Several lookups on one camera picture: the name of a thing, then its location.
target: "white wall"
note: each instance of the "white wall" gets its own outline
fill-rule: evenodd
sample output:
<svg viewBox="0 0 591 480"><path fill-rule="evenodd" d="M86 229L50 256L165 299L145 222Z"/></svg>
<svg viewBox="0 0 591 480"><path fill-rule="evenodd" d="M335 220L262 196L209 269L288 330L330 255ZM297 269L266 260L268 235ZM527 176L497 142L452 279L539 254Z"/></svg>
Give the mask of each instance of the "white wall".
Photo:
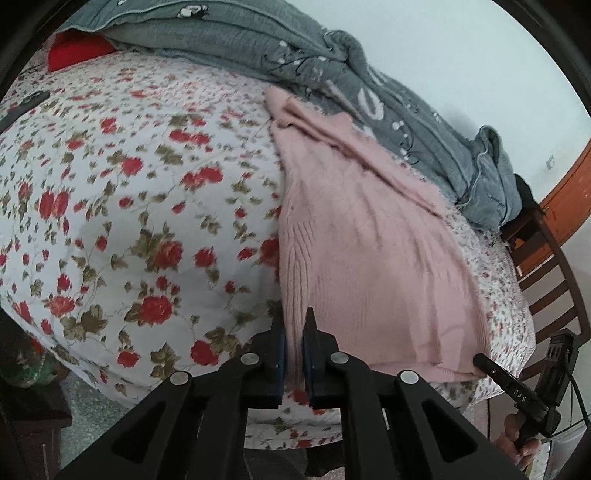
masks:
<svg viewBox="0 0 591 480"><path fill-rule="evenodd" d="M561 70L492 0L288 1L355 35L376 67L464 136L495 127L539 201L591 138L591 119Z"/></svg>

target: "wooden slat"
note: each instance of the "wooden slat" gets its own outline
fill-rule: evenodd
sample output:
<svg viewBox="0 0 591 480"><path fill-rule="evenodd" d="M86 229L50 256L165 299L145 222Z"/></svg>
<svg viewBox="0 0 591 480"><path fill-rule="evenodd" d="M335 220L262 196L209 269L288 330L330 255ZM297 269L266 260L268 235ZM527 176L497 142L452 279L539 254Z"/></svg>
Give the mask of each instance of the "wooden slat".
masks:
<svg viewBox="0 0 591 480"><path fill-rule="evenodd" d="M536 301L533 305L530 306L530 312L532 315L544 310L548 305L550 305L553 301L557 300L560 296L564 295L568 292L569 287L566 282L560 283L558 286L554 287L550 290L549 293L544 295L538 301Z"/></svg>
<svg viewBox="0 0 591 480"><path fill-rule="evenodd" d="M540 248L546 244L546 238L542 232L538 231L526 243L521 245L517 250L511 252L511 258L516 267L519 267L528 257L535 254Z"/></svg>
<svg viewBox="0 0 591 480"><path fill-rule="evenodd" d="M589 317L587 316L587 309L583 301L583 296L579 289L579 284L574 277L573 270L570 268L568 260L564 256L564 252L560 248L560 245L556 241L556 238L550 231L550 228L545 224L544 219L541 216L536 216L536 223L540 227L540 231L548 239L548 244L554 252L554 256L558 258L558 266L562 270L564 275L564 281L569 286L570 296L573 299L574 308L577 310L577 316L579 317L579 326L581 327L581 333L578 336L580 344L584 345L586 342L591 340L591 324L589 323Z"/></svg>
<svg viewBox="0 0 591 480"><path fill-rule="evenodd" d="M519 379L523 382L529 378L535 377L537 374L542 373L543 369L544 369L544 361L540 360L540 361L534 363L533 365L530 365L530 366L524 368L523 371L521 372L521 376L519 377Z"/></svg>
<svg viewBox="0 0 591 480"><path fill-rule="evenodd" d="M523 227L533 221L534 219L529 212L521 212L517 218L503 225L501 228L501 240L506 242L513 238Z"/></svg>
<svg viewBox="0 0 591 480"><path fill-rule="evenodd" d="M535 333L536 344L542 343L547 338L550 338L550 335L552 335L553 333L556 333L560 329L563 329L564 327L566 327L576 317L577 317L576 307L569 308L565 313L563 313L555 321L553 321L549 325L542 328L539 332Z"/></svg>
<svg viewBox="0 0 591 480"><path fill-rule="evenodd" d="M538 280L541 280L542 277L550 273L552 270L556 268L558 265L558 258L552 257L550 258L544 265L542 265L538 270L533 272L528 277L525 277L523 280L519 282L519 286L521 287L521 291L527 290L530 288L534 283Z"/></svg>

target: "tiled floor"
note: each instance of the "tiled floor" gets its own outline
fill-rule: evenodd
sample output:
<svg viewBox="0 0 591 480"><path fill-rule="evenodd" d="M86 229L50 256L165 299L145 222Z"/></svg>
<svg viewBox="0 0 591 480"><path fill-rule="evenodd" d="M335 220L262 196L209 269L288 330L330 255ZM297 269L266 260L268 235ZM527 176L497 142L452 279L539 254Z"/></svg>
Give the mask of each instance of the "tiled floor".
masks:
<svg viewBox="0 0 591 480"><path fill-rule="evenodd" d="M61 383L61 389L72 411L72 426L61 431L63 468L117 423L127 410L74 374Z"/></svg>

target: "metal rivet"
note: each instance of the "metal rivet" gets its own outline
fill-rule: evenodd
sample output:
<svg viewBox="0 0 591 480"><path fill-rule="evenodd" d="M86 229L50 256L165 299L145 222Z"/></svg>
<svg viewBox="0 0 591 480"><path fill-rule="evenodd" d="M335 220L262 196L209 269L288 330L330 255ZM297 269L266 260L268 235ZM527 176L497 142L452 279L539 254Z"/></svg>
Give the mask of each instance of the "metal rivet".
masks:
<svg viewBox="0 0 591 480"><path fill-rule="evenodd" d="M418 375L416 372L413 372L412 370L405 370L400 374L400 380L409 385L414 385L418 382Z"/></svg>
<svg viewBox="0 0 591 480"><path fill-rule="evenodd" d="M240 358L240 361L245 365L256 365L259 360L259 356L256 353L245 353Z"/></svg>
<svg viewBox="0 0 591 480"><path fill-rule="evenodd" d="M184 385L189 381L189 374L187 372L175 372L170 376L170 382L173 385Z"/></svg>
<svg viewBox="0 0 591 480"><path fill-rule="evenodd" d="M345 352L335 352L331 354L330 360L334 364L343 365L349 361L349 355L347 355Z"/></svg>

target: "pink knit sweater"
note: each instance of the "pink knit sweater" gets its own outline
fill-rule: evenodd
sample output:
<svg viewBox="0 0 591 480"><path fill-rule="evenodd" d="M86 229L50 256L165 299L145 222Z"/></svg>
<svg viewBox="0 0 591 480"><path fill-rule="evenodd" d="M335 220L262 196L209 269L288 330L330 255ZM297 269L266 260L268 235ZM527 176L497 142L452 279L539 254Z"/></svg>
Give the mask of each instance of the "pink knit sweater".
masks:
<svg viewBox="0 0 591 480"><path fill-rule="evenodd" d="M277 87L267 104L287 174L279 243L291 373L311 306L319 329L373 369L482 377L472 357L489 351L486 315L437 187L345 113L323 116Z"/></svg>

